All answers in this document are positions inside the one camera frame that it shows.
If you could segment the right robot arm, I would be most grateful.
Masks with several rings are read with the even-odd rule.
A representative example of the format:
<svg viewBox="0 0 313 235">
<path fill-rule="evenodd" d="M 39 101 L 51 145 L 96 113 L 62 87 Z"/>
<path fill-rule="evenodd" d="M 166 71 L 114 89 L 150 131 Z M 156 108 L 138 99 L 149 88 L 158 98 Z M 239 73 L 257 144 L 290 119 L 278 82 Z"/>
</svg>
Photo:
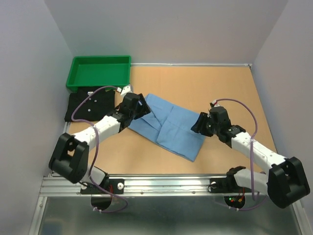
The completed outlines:
<svg viewBox="0 0 313 235">
<path fill-rule="evenodd" d="M 268 196 L 282 209 L 310 194 L 301 161 L 279 155 L 254 140 L 244 128 L 231 123 L 224 107 L 214 106 L 208 113 L 201 112 L 191 130 L 207 137 L 217 136 L 262 169 L 258 173 L 244 166 L 233 167 L 225 177 L 211 180 L 209 192 L 236 193 L 246 188 Z"/>
</svg>

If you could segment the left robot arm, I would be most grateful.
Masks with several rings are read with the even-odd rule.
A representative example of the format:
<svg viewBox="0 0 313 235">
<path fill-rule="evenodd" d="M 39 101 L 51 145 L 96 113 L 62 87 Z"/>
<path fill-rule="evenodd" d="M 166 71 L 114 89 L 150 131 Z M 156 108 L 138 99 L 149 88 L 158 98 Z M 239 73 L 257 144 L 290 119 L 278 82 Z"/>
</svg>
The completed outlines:
<svg viewBox="0 0 313 235">
<path fill-rule="evenodd" d="M 58 138 L 48 167 L 71 183 L 90 183 L 98 193 L 109 187 L 106 174 L 92 169 L 88 164 L 89 152 L 105 139 L 120 133 L 133 120 L 151 112 L 143 94 L 127 93 L 117 109 L 112 110 L 93 126 L 70 135 L 63 133 Z"/>
</svg>

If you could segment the light blue long sleeve shirt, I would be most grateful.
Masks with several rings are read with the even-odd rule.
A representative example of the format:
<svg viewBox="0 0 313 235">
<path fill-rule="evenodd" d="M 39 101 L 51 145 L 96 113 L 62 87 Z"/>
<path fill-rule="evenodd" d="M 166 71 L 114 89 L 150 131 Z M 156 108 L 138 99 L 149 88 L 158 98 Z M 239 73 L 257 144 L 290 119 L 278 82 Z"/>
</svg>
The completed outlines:
<svg viewBox="0 0 313 235">
<path fill-rule="evenodd" d="M 145 100 L 151 112 L 133 120 L 129 129 L 167 151 L 194 162 L 205 139 L 205 136 L 191 131 L 199 114 L 154 94 L 148 94 Z"/>
</svg>

